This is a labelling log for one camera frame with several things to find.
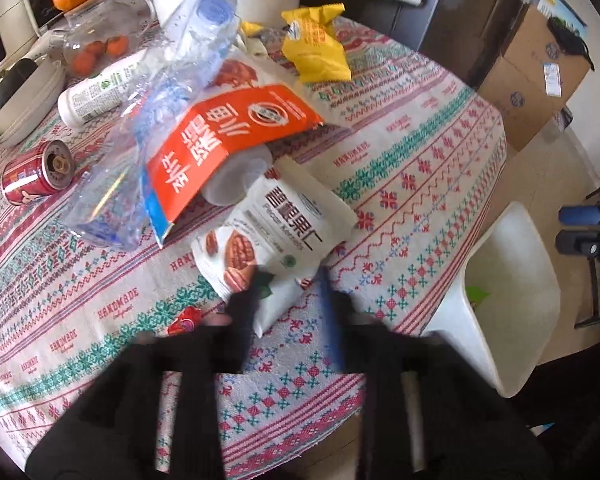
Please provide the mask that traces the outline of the cardboard box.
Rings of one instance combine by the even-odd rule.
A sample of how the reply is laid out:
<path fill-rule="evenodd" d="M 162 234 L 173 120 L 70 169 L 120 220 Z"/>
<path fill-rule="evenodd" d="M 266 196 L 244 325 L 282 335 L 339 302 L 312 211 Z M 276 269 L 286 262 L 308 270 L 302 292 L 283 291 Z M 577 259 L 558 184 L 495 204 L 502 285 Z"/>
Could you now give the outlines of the cardboard box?
<path fill-rule="evenodd" d="M 507 142 L 521 151 L 580 86 L 591 64 L 566 53 L 548 18 L 526 6 L 478 93 L 501 113 Z"/>

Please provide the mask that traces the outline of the white trash bin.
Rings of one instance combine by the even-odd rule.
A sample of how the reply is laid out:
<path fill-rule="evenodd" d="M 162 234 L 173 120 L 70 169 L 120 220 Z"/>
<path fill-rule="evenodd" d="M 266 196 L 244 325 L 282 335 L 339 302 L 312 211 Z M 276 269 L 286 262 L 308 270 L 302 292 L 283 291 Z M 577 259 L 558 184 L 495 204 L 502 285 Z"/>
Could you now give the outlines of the white trash bin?
<path fill-rule="evenodd" d="M 528 210 L 513 202 L 471 248 L 425 332 L 442 333 L 511 398 L 539 364 L 559 315 L 550 255 Z"/>

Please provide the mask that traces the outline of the white plastic cup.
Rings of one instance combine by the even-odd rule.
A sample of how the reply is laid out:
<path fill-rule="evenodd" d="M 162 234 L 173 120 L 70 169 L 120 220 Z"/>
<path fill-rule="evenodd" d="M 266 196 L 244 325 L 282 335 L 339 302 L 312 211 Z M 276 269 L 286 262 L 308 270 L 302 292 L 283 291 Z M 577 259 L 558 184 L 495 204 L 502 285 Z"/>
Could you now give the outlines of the white plastic cup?
<path fill-rule="evenodd" d="M 234 205 L 272 163 L 272 153 L 265 144 L 231 154 L 201 188 L 201 195 L 214 206 Z"/>

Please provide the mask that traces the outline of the patterned tablecloth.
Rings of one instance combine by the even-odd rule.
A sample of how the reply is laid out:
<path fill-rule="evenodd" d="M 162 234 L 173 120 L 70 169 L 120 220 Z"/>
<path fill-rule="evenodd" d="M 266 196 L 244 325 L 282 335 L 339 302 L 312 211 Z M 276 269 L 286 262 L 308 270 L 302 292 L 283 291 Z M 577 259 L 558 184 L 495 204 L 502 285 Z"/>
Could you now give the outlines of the patterned tablecloth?
<path fill-rule="evenodd" d="M 290 156 L 358 216 L 329 256 L 335 285 L 403 333 L 429 321 L 470 251 L 505 159 L 501 116 L 423 55 L 342 18 L 347 82 L 317 96 L 344 128 L 283 140 Z M 67 194 L 18 207 L 5 166 L 38 144 L 68 144 L 80 169 L 99 159 L 114 114 L 73 131 L 56 113 L 13 148 L 0 145 L 0 445 L 17 464 L 93 378 L 142 330 L 161 334 L 186 308 L 220 298 L 195 266 L 194 236 L 222 208 L 194 200 L 163 245 L 135 252 L 87 245 L 59 223 Z M 328 437 L 362 403 L 362 380 L 337 373 L 321 335 L 314 288 L 258 339 L 247 369 L 220 378 L 225 470 L 249 479 Z"/>

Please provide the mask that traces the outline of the white pecan snack bag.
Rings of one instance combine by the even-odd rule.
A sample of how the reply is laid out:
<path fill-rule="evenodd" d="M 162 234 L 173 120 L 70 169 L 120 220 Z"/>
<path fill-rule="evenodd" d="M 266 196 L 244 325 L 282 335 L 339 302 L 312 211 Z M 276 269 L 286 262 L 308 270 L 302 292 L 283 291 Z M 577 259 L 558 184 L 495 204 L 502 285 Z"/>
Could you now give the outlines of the white pecan snack bag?
<path fill-rule="evenodd" d="M 353 209 L 288 156 L 253 183 L 218 226 L 198 234 L 192 253 L 200 274 L 227 300 L 254 271 L 268 274 L 254 315 L 262 337 L 311 286 L 318 267 L 352 234 Z"/>

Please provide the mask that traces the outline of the small red candy wrapper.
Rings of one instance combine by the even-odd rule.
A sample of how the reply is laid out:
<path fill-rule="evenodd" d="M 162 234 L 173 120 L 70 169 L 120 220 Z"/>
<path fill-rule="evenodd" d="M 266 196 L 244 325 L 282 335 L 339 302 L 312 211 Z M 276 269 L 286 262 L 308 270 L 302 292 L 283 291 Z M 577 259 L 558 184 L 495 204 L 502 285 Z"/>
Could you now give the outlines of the small red candy wrapper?
<path fill-rule="evenodd" d="M 190 333 L 201 322 L 202 311 L 192 306 L 186 307 L 168 327 L 166 333 L 169 336 Z"/>

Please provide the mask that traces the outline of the orange red snack bag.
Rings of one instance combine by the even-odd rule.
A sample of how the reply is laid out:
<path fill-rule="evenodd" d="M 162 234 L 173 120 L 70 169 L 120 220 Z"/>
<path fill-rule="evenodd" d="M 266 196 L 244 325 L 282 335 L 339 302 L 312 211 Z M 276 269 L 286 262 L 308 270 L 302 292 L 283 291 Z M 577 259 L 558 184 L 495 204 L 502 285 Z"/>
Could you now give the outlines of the orange red snack bag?
<path fill-rule="evenodd" d="M 159 245 L 227 159 L 326 122 L 286 84 L 244 87 L 196 102 L 145 162 L 145 208 Z"/>

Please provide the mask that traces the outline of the crushed clear water bottle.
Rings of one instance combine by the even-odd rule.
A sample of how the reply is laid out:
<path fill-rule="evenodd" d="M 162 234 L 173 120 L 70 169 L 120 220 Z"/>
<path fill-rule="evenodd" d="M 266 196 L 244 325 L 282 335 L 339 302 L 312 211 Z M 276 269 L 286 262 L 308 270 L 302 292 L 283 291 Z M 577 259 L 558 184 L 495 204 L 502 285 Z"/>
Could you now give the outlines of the crushed clear water bottle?
<path fill-rule="evenodd" d="M 132 252 L 150 226 L 173 226 L 149 161 L 219 73 L 239 29 L 237 0 L 183 0 L 132 73 L 99 162 L 81 177 L 61 223 L 87 243 Z"/>

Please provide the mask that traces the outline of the glass jar with tomatoes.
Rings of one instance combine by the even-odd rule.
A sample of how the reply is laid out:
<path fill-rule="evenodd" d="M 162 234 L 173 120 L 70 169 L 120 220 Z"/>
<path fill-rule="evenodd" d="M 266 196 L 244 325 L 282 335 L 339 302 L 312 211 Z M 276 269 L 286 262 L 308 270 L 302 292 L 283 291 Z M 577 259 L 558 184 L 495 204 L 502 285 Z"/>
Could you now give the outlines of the glass jar with tomatoes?
<path fill-rule="evenodd" d="M 61 52 L 72 76 L 86 78 L 134 53 L 156 11 L 152 0 L 87 0 L 65 20 L 64 28 L 50 32 L 50 46 Z"/>

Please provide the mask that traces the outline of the white green label bottle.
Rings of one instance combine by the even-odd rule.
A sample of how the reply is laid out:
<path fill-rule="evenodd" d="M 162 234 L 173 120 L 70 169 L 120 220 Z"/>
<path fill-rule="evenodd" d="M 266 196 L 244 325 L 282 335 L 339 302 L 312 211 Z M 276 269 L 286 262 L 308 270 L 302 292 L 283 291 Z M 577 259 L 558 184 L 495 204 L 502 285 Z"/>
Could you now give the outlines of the white green label bottle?
<path fill-rule="evenodd" d="M 119 106 L 146 50 L 140 50 L 104 68 L 97 76 L 84 79 L 58 96 L 62 122 L 80 130 L 91 120 Z"/>

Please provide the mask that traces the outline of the yellow snack wrapper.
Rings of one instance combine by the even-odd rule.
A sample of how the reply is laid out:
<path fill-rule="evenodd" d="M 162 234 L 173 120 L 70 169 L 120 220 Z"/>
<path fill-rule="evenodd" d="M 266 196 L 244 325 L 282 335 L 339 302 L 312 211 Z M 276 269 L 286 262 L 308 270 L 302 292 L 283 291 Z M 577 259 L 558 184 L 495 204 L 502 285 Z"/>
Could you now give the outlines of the yellow snack wrapper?
<path fill-rule="evenodd" d="M 282 52 L 304 84 L 351 79 L 346 51 L 334 29 L 344 10 L 343 3 L 332 3 L 282 12 L 288 25 Z"/>

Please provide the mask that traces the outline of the white bowl with avocado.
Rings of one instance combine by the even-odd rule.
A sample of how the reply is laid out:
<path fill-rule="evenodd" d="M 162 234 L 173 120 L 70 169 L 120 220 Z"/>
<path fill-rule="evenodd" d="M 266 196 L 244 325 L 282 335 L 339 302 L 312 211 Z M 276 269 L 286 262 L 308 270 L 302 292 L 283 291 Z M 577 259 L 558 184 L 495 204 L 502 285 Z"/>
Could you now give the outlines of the white bowl with avocado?
<path fill-rule="evenodd" d="M 64 90 L 65 67 L 44 56 L 38 68 L 0 109 L 0 146 L 22 142 L 56 106 Z"/>

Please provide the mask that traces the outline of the red soda can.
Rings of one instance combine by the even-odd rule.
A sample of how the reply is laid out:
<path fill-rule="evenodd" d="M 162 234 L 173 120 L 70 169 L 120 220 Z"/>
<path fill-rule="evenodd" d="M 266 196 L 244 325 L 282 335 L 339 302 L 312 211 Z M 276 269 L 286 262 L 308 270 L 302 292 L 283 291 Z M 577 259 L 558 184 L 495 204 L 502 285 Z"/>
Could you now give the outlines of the red soda can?
<path fill-rule="evenodd" d="M 2 192 L 10 204 L 27 205 L 68 188 L 75 171 L 68 145 L 61 140 L 45 141 L 5 166 Z"/>

